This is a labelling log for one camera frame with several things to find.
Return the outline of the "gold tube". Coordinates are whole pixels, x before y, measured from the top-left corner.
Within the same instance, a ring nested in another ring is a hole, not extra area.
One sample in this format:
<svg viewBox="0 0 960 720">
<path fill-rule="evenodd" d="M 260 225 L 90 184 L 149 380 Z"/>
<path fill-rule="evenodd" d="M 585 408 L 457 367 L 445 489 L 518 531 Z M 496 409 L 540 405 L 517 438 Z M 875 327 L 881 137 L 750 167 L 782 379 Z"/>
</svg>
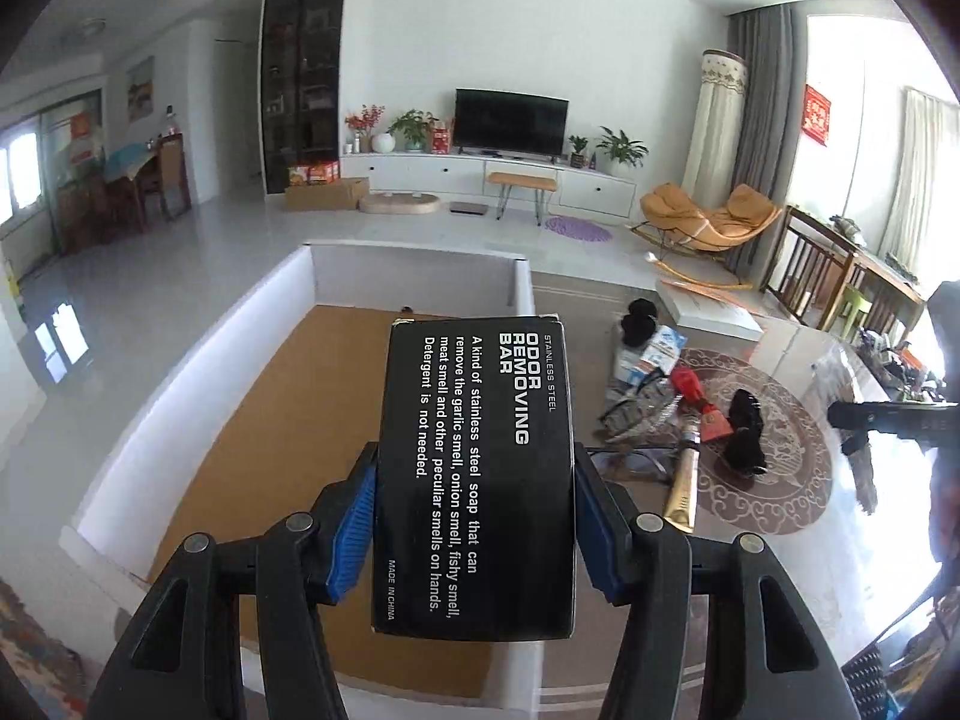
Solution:
<svg viewBox="0 0 960 720">
<path fill-rule="evenodd" d="M 699 471 L 700 425 L 696 421 L 688 421 L 680 429 L 674 477 L 662 514 L 665 522 L 674 525 L 683 533 L 692 533 L 695 530 Z"/>
</svg>

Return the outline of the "black fabric item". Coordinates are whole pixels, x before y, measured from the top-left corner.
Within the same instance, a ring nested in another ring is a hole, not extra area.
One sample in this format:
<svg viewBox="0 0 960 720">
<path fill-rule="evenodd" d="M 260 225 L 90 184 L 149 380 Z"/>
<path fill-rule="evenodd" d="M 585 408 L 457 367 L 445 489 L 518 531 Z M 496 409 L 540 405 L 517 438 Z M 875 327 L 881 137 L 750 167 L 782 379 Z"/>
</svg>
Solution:
<svg viewBox="0 0 960 720">
<path fill-rule="evenodd" d="M 742 476 L 761 476 L 768 472 L 766 455 L 761 448 L 765 422 L 754 394 L 737 388 L 727 410 L 732 433 L 727 438 L 722 458 L 732 472 Z"/>
</svg>

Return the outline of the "red pouch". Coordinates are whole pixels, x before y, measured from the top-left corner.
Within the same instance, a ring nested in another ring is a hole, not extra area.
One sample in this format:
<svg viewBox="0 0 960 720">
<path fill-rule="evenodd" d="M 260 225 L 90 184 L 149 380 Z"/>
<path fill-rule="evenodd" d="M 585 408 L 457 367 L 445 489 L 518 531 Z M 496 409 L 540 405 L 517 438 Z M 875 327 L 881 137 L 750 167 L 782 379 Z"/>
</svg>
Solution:
<svg viewBox="0 0 960 720">
<path fill-rule="evenodd" d="M 732 436 L 734 429 L 729 419 L 706 398 L 697 372 L 690 367 L 677 364 L 670 372 L 669 379 L 675 392 L 685 401 L 685 405 L 690 406 L 700 417 L 700 439 L 703 442 L 713 442 L 713 440 L 727 439 Z"/>
</svg>

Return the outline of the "blue white packaged box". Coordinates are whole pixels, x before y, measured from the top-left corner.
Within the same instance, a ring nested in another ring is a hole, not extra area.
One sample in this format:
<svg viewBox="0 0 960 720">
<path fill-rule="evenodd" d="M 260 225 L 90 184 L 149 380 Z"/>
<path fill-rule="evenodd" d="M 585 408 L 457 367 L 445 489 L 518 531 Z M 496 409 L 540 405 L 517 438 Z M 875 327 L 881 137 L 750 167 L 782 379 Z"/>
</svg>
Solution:
<svg viewBox="0 0 960 720">
<path fill-rule="evenodd" d="M 669 376 L 685 346 L 686 338 L 682 333 L 667 325 L 659 325 L 641 348 L 620 344 L 613 358 L 613 380 L 625 387 L 633 387 L 654 371 Z"/>
</svg>

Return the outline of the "black fluffy hair accessory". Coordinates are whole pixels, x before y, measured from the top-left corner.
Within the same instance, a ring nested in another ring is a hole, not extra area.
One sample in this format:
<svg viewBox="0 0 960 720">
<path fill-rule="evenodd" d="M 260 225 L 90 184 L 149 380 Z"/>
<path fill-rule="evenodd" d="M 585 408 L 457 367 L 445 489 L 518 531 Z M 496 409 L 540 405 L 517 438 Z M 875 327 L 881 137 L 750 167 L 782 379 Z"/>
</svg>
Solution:
<svg viewBox="0 0 960 720">
<path fill-rule="evenodd" d="M 656 306 L 649 299 L 635 299 L 620 319 L 622 343 L 626 348 L 643 348 L 658 327 Z"/>
</svg>

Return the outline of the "black odor removing bar box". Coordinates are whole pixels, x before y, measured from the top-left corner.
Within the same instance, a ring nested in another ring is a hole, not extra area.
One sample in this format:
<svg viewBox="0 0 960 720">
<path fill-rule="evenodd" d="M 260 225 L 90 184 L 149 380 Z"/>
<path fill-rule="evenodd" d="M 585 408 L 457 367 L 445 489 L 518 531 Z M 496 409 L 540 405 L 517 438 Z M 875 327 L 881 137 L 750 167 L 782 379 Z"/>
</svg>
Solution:
<svg viewBox="0 0 960 720">
<path fill-rule="evenodd" d="M 571 635 L 574 431 L 558 317 L 392 329 L 374 504 L 377 632 L 457 642 Z"/>
</svg>

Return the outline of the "wooden chair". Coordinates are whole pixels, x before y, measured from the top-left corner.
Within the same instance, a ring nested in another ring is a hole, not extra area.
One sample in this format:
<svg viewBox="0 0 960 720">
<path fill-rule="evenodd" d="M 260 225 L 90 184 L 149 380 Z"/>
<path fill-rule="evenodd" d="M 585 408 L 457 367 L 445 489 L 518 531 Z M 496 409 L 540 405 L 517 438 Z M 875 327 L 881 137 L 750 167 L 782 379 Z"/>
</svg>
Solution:
<svg viewBox="0 0 960 720">
<path fill-rule="evenodd" d="M 797 206 L 788 206 L 760 281 L 786 314 L 822 332 L 832 328 L 853 277 L 859 247 Z"/>
</svg>

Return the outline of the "white flat box lid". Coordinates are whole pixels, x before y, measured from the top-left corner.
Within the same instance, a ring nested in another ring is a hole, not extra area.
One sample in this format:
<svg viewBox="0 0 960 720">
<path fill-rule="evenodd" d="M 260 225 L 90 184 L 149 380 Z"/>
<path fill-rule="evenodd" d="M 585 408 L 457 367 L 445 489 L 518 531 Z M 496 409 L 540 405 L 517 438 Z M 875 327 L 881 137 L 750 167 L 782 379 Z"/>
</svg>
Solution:
<svg viewBox="0 0 960 720">
<path fill-rule="evenodd" d="M 758 341 L 763 335 L 763 327 L 750 310 L 729 299 L 711 296 L 693 284 L 659 280 L 656 293 L 680 328 L 743 341 Z"/>
</svg>

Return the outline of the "white cardboard box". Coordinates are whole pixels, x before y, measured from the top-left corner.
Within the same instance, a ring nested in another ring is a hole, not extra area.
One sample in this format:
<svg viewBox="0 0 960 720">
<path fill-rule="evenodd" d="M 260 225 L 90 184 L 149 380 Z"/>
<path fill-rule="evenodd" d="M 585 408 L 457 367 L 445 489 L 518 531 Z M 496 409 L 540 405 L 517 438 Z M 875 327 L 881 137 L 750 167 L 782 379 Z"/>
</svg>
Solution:
<svg viewBox="0 0 960 720">
<path fill-rule="evenodd" d="M 132 616 L 192 533 L 262 535 L 352 471 L 381 431 L 396 320 L 524 317 L 529 262 L 374 242 L 302 245 L 206 332 L 128 426 L 60 538 Z M 376 642 L 373 567 L 319 621 L 347 717 L 467 715 L 485 644 Z M 256 600 L 239 600 L 242 687 L 263 694 Z"/>
</svg>

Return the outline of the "orange rocking lounge chair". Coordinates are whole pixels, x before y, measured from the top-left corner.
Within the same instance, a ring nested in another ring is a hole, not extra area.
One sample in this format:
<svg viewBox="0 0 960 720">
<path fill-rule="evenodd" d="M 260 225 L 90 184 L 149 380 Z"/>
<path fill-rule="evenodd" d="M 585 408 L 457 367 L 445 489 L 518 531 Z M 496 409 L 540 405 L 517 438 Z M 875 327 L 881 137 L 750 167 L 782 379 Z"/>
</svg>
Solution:
<svg viewBox="0 0 960 720">
<path fill-rule="evenodd" d="M 644 220 L 631 232 L 662 249 L 690 254 L 726 254 L 773 226 L 776 206 L 747 184 L 737 185 L 719 208 L 701 208 L 678 185 L 668 182 L 641 199 Z"/>
</svg>

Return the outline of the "potted green plant right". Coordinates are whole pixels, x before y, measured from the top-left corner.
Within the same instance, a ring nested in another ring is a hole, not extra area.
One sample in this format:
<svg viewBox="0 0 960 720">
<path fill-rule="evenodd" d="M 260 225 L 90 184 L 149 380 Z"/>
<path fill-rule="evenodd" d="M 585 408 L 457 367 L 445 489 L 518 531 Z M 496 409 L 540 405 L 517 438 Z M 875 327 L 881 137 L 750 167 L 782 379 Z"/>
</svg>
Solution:
<svg viewBox="0 0 960 720">
<path fill-rule="evenodd" d="M 605 154 L 610 172 L 640 169 L 649 156 L 646 143 L 631 138 L 623 130 L 613 130 L 607 125 L 601 126 L 601 138 L 597 142 L 597 149 Z"/>
</svg>

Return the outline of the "potted green plant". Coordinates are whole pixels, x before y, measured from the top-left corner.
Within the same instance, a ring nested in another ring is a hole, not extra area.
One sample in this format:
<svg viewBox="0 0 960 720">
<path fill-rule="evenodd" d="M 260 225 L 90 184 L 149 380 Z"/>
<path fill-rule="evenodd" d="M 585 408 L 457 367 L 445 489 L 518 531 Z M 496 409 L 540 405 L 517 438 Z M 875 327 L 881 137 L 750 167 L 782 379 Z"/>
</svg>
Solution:
<svg viewBox="0 0 960 720">
<path fill-rule="evenodd" d="M 597 149 L 605 154 L 610 172 L 640 169 L 649 156 L 646 143 L 631 138 L 623 130 L 613 130 L 607 125 L 601 126 L 601 138 L 597 142 Z"/>
<path fill-rule="evenodd" d="M 389 132 L 405 151 L 430 153 L 433 148 L 433 132 L 439 124 L 436 115 L 427 110 L 409 109 L 389 125 Z"/>
</svg>

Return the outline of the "grey curtain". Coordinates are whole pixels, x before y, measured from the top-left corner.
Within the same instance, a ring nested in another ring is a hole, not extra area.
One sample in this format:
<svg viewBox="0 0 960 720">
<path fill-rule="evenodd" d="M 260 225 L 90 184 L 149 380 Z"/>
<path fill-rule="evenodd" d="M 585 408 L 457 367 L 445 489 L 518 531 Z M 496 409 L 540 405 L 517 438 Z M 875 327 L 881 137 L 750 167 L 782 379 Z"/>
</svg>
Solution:
<svg viewBox="0 0 960 720">
<path fill-rule="evenodd" d="M 727 45 L 748 71 L 732 185 L 748 185 L 782 210 L 799 143 L 807 18 L 796 4 L 737 13 Z"/>
</svg>

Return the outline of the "purple round floor mat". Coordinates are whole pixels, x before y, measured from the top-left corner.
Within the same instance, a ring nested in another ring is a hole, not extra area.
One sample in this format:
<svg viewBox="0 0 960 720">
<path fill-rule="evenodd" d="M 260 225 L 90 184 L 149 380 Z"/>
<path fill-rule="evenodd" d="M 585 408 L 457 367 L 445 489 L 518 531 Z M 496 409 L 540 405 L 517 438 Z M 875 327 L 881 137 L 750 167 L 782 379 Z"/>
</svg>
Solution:
<svg viewBox="0 0 960 720">
<path fill-rule="evenodd" d="M 612 231 L 607 227 L 573 216 L 550 216 L 545 221 L 545 227 L 562 238 L 588 244 L 601 244 L 612 239 Z"/>
</svg>

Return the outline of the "white tv cabinet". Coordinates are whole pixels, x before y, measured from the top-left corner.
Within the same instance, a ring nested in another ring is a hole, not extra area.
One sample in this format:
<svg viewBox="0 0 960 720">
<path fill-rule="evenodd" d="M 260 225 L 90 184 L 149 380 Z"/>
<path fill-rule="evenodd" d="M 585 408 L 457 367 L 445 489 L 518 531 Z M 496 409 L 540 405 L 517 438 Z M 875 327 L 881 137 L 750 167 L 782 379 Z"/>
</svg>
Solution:
<svg viewBox="0 0 960 720">
<path fill-rule="evenodd" d="M 470 154 L 361 153 L 340 160 L 343 177 L 366 177 L 374 193 L 431 193 L 444 200 L 508 200 L 558 215 L 636 220 L 633 181 L 564 164 Z"/>
</svg>

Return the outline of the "dining table with chairs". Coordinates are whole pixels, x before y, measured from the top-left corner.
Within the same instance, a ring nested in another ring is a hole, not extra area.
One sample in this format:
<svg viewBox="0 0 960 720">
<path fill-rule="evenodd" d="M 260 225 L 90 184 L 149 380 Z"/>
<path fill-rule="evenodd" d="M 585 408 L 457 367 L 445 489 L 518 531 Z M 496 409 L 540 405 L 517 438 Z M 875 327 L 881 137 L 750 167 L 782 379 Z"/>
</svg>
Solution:
<svg viewBox="0 0 960 720">
<path fill-rule="evenodd" d="M 184 137 L 161 135 L 153 145 L 129 143 L 107 156 L 89 160 L 70 181 L 55 190 L 53 226 L 65 254 L 107 244 L 149 226 L 149 200 L 163 220 L 192 210 Z"/>
</svg>

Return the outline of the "small wooden bench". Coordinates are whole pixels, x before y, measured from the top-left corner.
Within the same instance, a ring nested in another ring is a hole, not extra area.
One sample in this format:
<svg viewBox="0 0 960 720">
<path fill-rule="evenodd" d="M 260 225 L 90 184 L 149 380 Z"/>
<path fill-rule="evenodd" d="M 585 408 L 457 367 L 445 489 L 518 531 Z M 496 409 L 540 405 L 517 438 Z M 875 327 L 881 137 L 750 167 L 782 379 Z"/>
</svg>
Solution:
<svg viewBox="0 0 960 720">
<path fill-rule="evenodd" d="M 553 195 L 558 188 L 555 179 L 551 177 L 528 176 L 527 174 L 514 174 L 514 172 L 492 172 L 487 176 L 487 182 L 500 190 L 498 195 L 498 206 L 496 207 L 496 219 L 501 220 L 505 214 L 506 208 L 511 199 L 511 193 L 515 188 L 523 188 L 534 193 L 534 215 L 535 222 L 542 226 L 544 224 L 545 205 L 548 195 Z"/>
</svg>

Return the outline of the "brown cardboard box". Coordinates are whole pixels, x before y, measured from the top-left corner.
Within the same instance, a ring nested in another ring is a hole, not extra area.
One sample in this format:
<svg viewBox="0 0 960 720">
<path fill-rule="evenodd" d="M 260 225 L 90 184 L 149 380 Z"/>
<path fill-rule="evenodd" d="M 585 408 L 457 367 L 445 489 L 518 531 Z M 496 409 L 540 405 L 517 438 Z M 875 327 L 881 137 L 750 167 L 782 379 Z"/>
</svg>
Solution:
<svg viewBox="0 0 960 720">
<path fill-rule="evenodd" d="M 293 185 L 285 190 L 285 208 L 290 211 L 356 210 L 370 193 L 366 177 L 340 179 L 330 184 Z"/>
</svg>

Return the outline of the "oval beige cat scratcher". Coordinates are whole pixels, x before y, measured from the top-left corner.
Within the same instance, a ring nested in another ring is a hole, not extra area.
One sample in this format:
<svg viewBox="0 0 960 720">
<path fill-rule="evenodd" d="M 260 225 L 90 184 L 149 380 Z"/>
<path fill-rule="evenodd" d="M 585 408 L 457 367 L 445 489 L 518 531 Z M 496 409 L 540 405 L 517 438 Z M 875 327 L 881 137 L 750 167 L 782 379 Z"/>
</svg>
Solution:
<svg viewBox="0 0 960 720">
<path fill-rule="evenodd" d="M 368 215 L 431 215 L 441 206 L 431 193 L 368 193 L 358 202 L 358 210 Z"/>
</svg>

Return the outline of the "black flat screen television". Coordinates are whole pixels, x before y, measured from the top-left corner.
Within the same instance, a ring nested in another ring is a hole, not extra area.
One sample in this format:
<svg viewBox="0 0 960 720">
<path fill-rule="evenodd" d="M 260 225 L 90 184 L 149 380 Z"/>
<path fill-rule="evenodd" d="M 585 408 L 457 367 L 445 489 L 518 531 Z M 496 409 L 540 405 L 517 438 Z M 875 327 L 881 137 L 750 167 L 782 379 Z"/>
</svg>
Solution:
<svg viewBox="0 0 960 720">
<path fill-rule="evenodd" d="M 537 94 L 457 88 L 452 146 L 558 158 L 569 103 Z"/>
</svg>

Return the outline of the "red flower vase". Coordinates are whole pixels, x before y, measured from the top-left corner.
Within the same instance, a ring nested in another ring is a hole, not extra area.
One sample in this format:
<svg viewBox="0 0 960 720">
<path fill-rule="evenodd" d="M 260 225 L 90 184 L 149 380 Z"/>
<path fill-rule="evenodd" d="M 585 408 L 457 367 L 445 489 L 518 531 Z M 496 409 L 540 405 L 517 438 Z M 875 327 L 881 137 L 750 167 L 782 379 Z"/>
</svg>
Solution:
<svg viewBox="0 0 960 720">
<path fill-rule="evenodd" d="M 348 112 L 345 115 L 345 125 L 353 137 L 353 149 L 356 153 L 370 151 L 374 131 L 384 115 L 384 106 L 379 104 L 363 104 L 358 112 Z"/>
</svg>

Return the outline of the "potted green plant left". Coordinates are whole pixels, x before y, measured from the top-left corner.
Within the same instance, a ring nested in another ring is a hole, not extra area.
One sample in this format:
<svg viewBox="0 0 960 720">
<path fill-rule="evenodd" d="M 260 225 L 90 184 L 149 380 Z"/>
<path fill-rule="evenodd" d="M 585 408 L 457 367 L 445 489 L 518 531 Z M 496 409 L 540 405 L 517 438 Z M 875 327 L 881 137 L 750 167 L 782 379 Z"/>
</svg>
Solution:
<svg viewBox="0 0 960 720">
<path fill-rule="evenodd" d="M 433 148 L 433 132 L 439 124 L 436 115 L 427 110 L 409 109 L 389 125 L 389 132 L 405 151 L 430 153 Z"/>
</svg>

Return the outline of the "tall black display cabinet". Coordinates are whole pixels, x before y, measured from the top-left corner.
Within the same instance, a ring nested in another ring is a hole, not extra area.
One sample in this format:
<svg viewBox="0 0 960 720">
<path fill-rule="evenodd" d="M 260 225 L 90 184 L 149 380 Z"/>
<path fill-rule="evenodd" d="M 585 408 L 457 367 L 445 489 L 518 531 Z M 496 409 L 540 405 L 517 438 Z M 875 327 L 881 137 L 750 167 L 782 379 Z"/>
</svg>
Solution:
<svg viewBox="0 0 960 720">
<path fill-rule="evenodd" d="M 345 0 L 263 0 L 262 176 L 285 192 L 293 167 L 340 154 L 340 48 Z"/>
</svg>

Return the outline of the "red wall hanging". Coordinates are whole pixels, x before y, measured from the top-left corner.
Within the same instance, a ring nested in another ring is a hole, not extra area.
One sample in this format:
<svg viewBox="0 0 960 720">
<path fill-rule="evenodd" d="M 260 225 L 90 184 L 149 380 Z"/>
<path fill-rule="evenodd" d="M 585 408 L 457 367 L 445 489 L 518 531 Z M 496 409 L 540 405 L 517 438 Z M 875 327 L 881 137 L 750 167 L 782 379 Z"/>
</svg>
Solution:
<svg viewBox="0 0 960 720">
<path fill-rule="evenodd" d="M 813 86 L 804 88 L 804 103 L 802 103 L 802 121 L 800 130 L 815 143 L 825 146 L 830 133 L 830 114 L 832 103 L 827 96 L 823 96 Z"/>
</svg>

